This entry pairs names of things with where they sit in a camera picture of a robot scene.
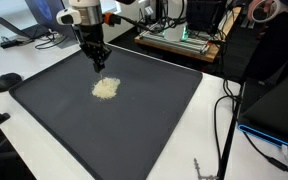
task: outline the cable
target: cable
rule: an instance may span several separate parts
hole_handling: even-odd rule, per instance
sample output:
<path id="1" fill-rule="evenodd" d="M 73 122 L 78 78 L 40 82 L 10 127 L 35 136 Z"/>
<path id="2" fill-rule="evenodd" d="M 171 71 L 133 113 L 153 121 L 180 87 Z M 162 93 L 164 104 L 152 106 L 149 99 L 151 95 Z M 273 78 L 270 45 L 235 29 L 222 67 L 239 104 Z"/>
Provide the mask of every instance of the cable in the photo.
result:
<path id="1" fill-rule="evenodd" d="M 187 29 L 187 33 L 189 34 L 189 37 L 190 38 L 193 38 L 193 39 L 200 39 L 200 40 L 203 40 L 203 41 L 210 41 L 210 40 L 212 40 L 214 37 L 213 36 L 210 36 L 209 38 L 207 38 L 207 37 L 203 37 L 203 36 L 200 36 L 199 34 L 200 34 L 200 31 L 197 31 L 197 32 L 195 32 L 195 31 L 193 31 L 193 30 L 189 30 L 189 29 Z"/>
<path id="2" fill-rule="evenodd" d="M 163 28 L 160 29 L 160 30 L 151 30 L 150 28 L 148 28 L 148 27 L 144 26 L 143 24 L 140 24 L 140 23 L 138 23 L 136 21 L 133 21 L 130 18 L 127 18 L 127 17 L 124 17 L 124 16 L 119 16 L 119 15 L 116 15 L 116 16 L 121 18 L 121 19 L 123 19 L 123 20 L 125 20 L 126 22 L 128 22 L 130 24 L 133 24 L 134 26 L 136 26 L 138 28 L 141 28 L 141 29 L 145 30 L 145 31 L 149 31 L 149 32 L 152 32 L 152 33 L 160 33 L 160 32 L 162 32 L 162 31 L 164 31 L 164 30 L 166 30 L 168 28 L 175 28 L 176 25 L 178 25 L 181 22 L 181 17 L 182 17 L 183 12 L 184 12 L 184 7 L 185 7 L 185 2 L 184 2 L 184 0 L 182 0 L 182 9 L 181 9 L 181 13 L 180 13 L 179 17 L 175 21 L 173 21 L 171 24 L 169 24 L 168 27 L 165 27 L 165 24 L 166 24 L 166 22 L 165 22 L 165 24 L 163 25 Z"/>
<path id="3" fill-rule="evenodd" d="M 219 141 L 218 141 L 218 133 L 217 133 L 217 120 L 216 120 L 216 111 L 217 111 L 217 105 L 218 103 L 222 100 L 222 99 L 225 99 L 225 98 L 230 98 L 232 99 L 232 112 L 233 112 L 233 118 L 234 120 L 236 121 L 236 116 L 234 115 L 234 107 L 235 107 L 235 102 L 239 102 L 238 101 L 238 96 L 235 96 L 233 94 L 233 92 L 229 89 L 228 87 L 228 80 L 227 79 L 224 79 L 223 81 L 223 89 L 224 89 L 224 92 L 225 92 L 225 96 L 219 98 L 216 103 L 215 103 L 215 107 L 214 107 L 214 133 L 215 133 L 215 141 L 216 141 L 216 149 L 217 149 L 217 156 L 218 156 L 218 173 L 217 174 L 221 174 L 221 171 L 222 171 L 222 167 L 221 167 L 221 162 L 222 162 L 222 157 L 221 157 L 221 150 L 220 150 L 220 146 L 219 146 Z"/>
<path id="4" fill-rule="evenodd" d="M 251 141 L 251 139 L 248 137 L 248 135 L 243 132 L 246 139 L 248 140 L 248 142 L 252 145 L 252 147 L 259 153 L 261 154 L 269 163 L 271 163 L 273 166 L 277 167 L 278 169 L 282 170 L 282 171 L 286 171 L 288 172 L 288 166 L 286 166 L 285 164 L 283 164 L 282 162 L 276 160 L 273 157 L 267 156 L 265 155 L 262 151 L 260 151 L 255 144 Z"/>
<path id="5" fill-rule="evenodd" d="M 18 46 L 25 46 L 31 42 L 34 42 L 34 39 L 29 39 L 29 40 L 26 40 L 26 41 L 20 41 L 21 43 L 18 45 Z"/>
<path id="6" fill-rule="evenodd" d="M 288 164 L 288 157 L 287 157 L 287 154 L 288 154 L 288 147 L 284 144 L 282 144 L 282 153 L 284 155 L 284 160 L 287 162 Z"/>
<path id="7" fill-rule="evenodd" d="M 218 66 L 221 65 L 220 74 L 224 74 L 223 72 L 224 71 L 224 56 L 227 52 L 227 46 L 228 46 L 228 43 L 226 41 L 227 35 L 221 29 L 218 29 L 217 34 L 220 36 L 220 39 L 217 36 L 214 36 L 214 38 L 216 38 L 218 41 L 221 42 L 221 46 L 216 46 L 220 51 L 220 64 L 217 65 L 215 71 L 217 71 Z"/>
<path id="8" fill-rule="evenodd" d="M 145 20 L 145 19 L 144 19 L 143 12 L 142 12 L 142 8 L 140 8 L 140 10 L 139 10 L 138 17 L 139 17 L 139 18 L 138 18 L 138 19 L 139 19 L 139 20 L 138 20 L 139 22 L 141 22 L 142 20 Z"/>
<path id="9" fill-rule="evenodd" d="M 35 49 L 41 50 L 41 49 L 48 49 L 48 48 L 57 46 L 57 45 L 61 44 L 63 41 L 65 41 L 66 38 L 67 38 L 67 36 L 65 36 L 61 41 L 59 41 L 59 42 L 57 42 L 57 43 L 55 43 L 55 44 L 53 44 L 53 45 L 51 45 L 51 46 L 47 46 L 47 47 L 40 47 L 40 46 L 43 46 L 43 45 L 48 44 L 48 43 L 50 43 L 50 42 L 53 42 L 54 40 L 53 40 L 53 41 L 48 41 L 48 42 L 46 42 L 46 43 L 42 43 L 42 44 L 39 44 L 39 45 L 36 45 L 36 46 L 35 46 Z"/>
<path id="10" fill-rule="evenodd" d="M 215 107 L 214 107 L 214 133 L 215 133 L 215 141 L 216 141 L 216 149 L 217 149 L 217 158 L 218 158 L 218 171 L 220 171 L 221 169 L 221 161 L 222 161 L 222 158 L 221 158 L 221 150 L 220 150 L 220 145 L 219 145 L 219 142 L 218 142 L 218 135 L 217 135 L 217 121 L 216 121 L 216 109 L 217 109 L 217 105 L 218 103 L 224 99 L 224 98 L 227 98 L 227 97 L 230 97 L 230 96 L 223 96 L 221 98 L 219 98 L 216 103 L 215 103 Z"/>

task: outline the black cable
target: black cable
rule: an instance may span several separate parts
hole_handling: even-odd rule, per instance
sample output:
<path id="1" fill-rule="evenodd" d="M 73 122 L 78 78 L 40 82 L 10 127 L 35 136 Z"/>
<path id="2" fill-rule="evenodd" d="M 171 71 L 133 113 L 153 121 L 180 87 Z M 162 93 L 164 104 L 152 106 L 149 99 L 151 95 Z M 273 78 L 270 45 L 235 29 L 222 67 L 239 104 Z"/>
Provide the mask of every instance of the black cable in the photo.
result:
<path id="1" fill-rule="evenodd" d="M 220 174 L 221 172 L 221 162 L 222 162 L 222 157 L 221 157 L 221 149 L 220 149 L 220 144 L 218 142 L 218 135 L 217 135 L 217 121 L 216 121 L 216 109 L 217 109 L 217 105 L 218 103 L 224 99 L 230 96 L 223 96 L 221 98 L 219 98 L 216 103 L 215 103 L 215 107 L 214 107 L 214 133 L 215 133 L 215 141 L 216 141 L 216 149 L 217 149 L 217 158 L 218 158 L 218 174 Z"/>
<path id="2" fill-rule="evenodd" d="M 144 29 L 145 31 L 155 32 L 155 31 L 152 31 L 150 28 L 146 27 L 145 25 L 143 25 L 141 23 L 138 23 L 138 22 L 135 22 L 135 21 L 133 21 L 130 18 L 127 18 L 127 17 L 124 17 L 124 16 L 119 16 L 119 15 L 116 15 L 116 16 L 121 18 L 121 19 L 123 19 L 123 20 L 125 20 L 126 22 L 128 22 L 130 24 L 133 24 L 134 26 L 136 26 L 138 28 Z"/>
<path id="3" fill-rule="evenodd" d="M 29 39 L 27 41 L 20 41 L 20 42 L 21 42 L 21 44 L 19 44 L 18 46 L 25 46 L 31 42 L 34 42 L 34 39 Z"/>
<path id="4" fill-rule="evenodd" d="M 165 4 L 164 3 L 162 3 L 162 10 L 163 10 L 163 12 L 164 12 L 164 16 L 165 16 L 165 18 L 160 18 L 160 23 L 162 24 L 162 20 L 164 19 L 165 20 L 165 22 L 163 22 L 163 28 L 162 29 L 164 29 L 165 28 L 165 25 L 166 25 L 166 20 L 167 20 L 167 14 L 168 14 L 168 8 L 167 8 L 167 12 L 166 12 L 166 10 L 165 10 Z"/>
<path id="5" fill-rule="evenodd" d="M 39 40 L 41 40 L 41 41 L 54 41 L 55 40 L 54 34 L 50 34 L 50 35 L 52 35 L 52 38 L 50 38 L 48 35 L 48 36 L 45 36 L 47 39 L 42 39 L 42 37 L 40 37 Z"/>
<path id="6" fill-rule="evenodd" d="M 231 99 L 232 99 L 232 112 L 234 112 L 234 108 L 235 108 L 235 101 L 237 101 L 237 98 L 233 95 L 232 91 L 230 90 L 230 88 L 228 87 L 228 80 L 224 79 L 223 82 L 223 89 L 226 95 L 228 95 Z"/>
<path id="7" fill-rule="evenodd" d="M 144 15 L 143 15 L 143 12 L 142 12 L 142 9 L 141 9 L 141 8 L 140 8 L 140 10 L 139 10 L 138 16 L 139 16 L 139 22 L 141 22 L 142 20 L 144 20 Z"/>
<path id="8" fill-rule="evenodd" d="M 51 45 L 51 46 L 47 46 L 47 47 L 40 47 L 40 46 L 43 46 L 43 45 L 48 44 L 48 43 L 53 42 L 53 41 L 48 41 L 48 42 L 46 42 L 46 43 L 42 43 L 42 44 L 36 45 L 36 46 L 35 46 L 35 49 L 41 50 L 41 49 L 48 49 L 48 48 L 57 46 L 57 45 L 61 44 L 63 41 L 65 41 L 66 38 L 67 38 L 67 36 L 65 36 L 65 38 L 63 38 L 61 41 L 59 41 L 59 42 L 57 42 L 57 43 L 55 43 L 55 44 L 53 44 L 53 45 Z"/>
<path id="9" fill-rule="evenodd" d="M 223 36 L 224 39 L 222 39 L 222 40 L 226 40 L 226 38 L 227 38 L 226 33 L 222 29 L 219 29 L 219 31 L 222 33 L 222 35 L 224 35 Z"/>
<path id="10" fill-rule="evenodd" d="M 167 16 L 167 15 L 168 15 L 168 1 L 166 0 L 165 2 L 166 2 L 166 3 L 164 3 L 164 4 L 166 4 L 166 5 L 167 5 L 167 11 L 166 11 L 166 14 L 165 14 L 165 16 Z"/>
<path id="11" fill-rule="evenodd" d="M 187 32 L 188 32 L 188 34 L 189 34 L 189 37 L 191 37 L 191 38 L 194 38 L 194 39 L 198 38 L 198 39 L 203 40 L 203 41 L 210 41 L 209 38 L 200 36 L 200 35 L 199 35 L 199 34 L 200 34 L 200 31 L 195 32 L 195 31 L 193 31 L 193 30 L 187 29 Z"/>
<path id="12" fill-rule="evenodd" d="M 283 164 L 282 162 L 278 161 L 277 159 L 267 156 L 265 155 L 262 151 L 260 151 L 255 144 L 252 142 L 252 140 L 248 137 L 248 135 L 243 132 L 246 139 L 248 140 L 248 142 L 252 145 L 252 147 L 259 153 L 261 154 L 270 164 L 272 164 L 273 166 L 277 167 L 278 169 L 282 170 L 282 171 L 286 171 L 288 172 L 288 166 Z"/>
<path id="13" fill-rule="evenodd" d="M 178 25 L 180 23 L 180 21 L 181 21 L 181 17 L 182 17 L 183 12 L 184 12 L 184 7 L 185 7 L 185 2 L 184 2 L 184 0 L 182 0 L 182 9 L 181 9 L 181 13 L 180 13 L 179 17 L 175 21 L 173 21 L 173 23 L 168 24 L 168 27 L 165 27 L 166 22 L 169 21 L 169 18 L 167 17 L 167 14 L 166 14 L 166 17 L 162 17 L 161 19 L 165 19 L 166 22 L 163 25 L 163 28 L 159 32 L 162 32 L 162 31 L 167 30 L 169 28 L 175 28 L 176 25 Z"/>

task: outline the black mat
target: black mat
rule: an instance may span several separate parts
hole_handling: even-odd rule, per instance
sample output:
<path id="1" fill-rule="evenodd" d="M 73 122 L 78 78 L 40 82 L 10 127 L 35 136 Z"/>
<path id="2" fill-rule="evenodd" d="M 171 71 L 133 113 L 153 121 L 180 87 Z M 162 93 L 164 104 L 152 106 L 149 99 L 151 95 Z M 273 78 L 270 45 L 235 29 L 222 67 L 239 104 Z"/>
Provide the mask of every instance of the black mat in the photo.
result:
<path id="1" fill-rule="evenodd" d="M 121 80 L 113 99 L 91 94 L 99 75 L 81 51 L 23 81 L 10 94 L 94 178 L 145 179 L 202 74 L 111 49 L 103 75 Z"/>

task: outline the desk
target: desk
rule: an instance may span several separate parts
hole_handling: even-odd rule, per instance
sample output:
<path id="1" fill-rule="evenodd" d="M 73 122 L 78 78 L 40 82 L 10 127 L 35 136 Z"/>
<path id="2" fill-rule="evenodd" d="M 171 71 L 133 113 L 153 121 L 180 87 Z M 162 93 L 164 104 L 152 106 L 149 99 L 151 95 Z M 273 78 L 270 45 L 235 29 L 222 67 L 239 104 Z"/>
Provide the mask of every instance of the desk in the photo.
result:
<path id="1" fill-rule="evenodd" d="M 229 32 L 231 31 L 231 29 L 232 29 L 232 27 L 234 25 L 234 22 L 237 19 L 240 11 L 241 11 L 240 7 L 236 7 L 236 8 L 233 9 L 233 15 L 230 16 L 226 20 L 226 22 L 224 24 L 224 27 L 223 27 L 223 32 L 225 34 L 229 34 Z M 141 44 L 141 45 L 145 45 L 145 46 L 161 49 L 161 50 L 164 50 L 164 51 L 173 52 L 173 53 L 176 53 L 176 54 L 180 54 L 180 55 L 183 55 L 183 56 L 188 56 L 188 57 L 191 57 L 191 58 L 199 59 L 199 60 L 210 62 L 210 63 L 214 62 L 217 54 L 219 53 L 219 49 L 215 45 L 210 46 L 209 50 L 206 52 L 206 54 L 203 55 L 203 54 L 198 53 L 197 51 L 196 52 L 192 52 L 192 51 L 188 51 L 188 50 L 185 50 L 185 49 L 179 49 L 177 47 L 170 46 L 170 45 L 165 44 L 165 43 L 159 43 L 159 42 L 156 42 L 156 41 L 145 40 L 145 39 L 141 38 L 140 36 L 137 36 L 135 38 L 135 42 L 138 43 L 138 44 Z"/>
<path id="2" fill-rule="evenodd" d="M 0 75 L 16 72 L 28 78 L 79 50 L 78 45 L 65 49 L 38 51 L 36 41 L 23 47 L 0 48 Z M 217 152 L 213 130 L 213 108 L 224 95 L 223 80 L 204 74 L 203 80 L 180 119 L 168 143 L 151 170 L 148 179 L 197 179 L 193 159 L 196 158 L 202 175 L 217 172 Z M 229 82 L 234 94 L 240 86 Z M 229 99 L 217 109 L 218 134 L 221 150 L 232 117 Z M 9 93 L 0 93 L 0 112 L 11 118 L 0 125 L 1 130 L 37 179 L 93 179 L 56 139 L 49 134 Z"/>

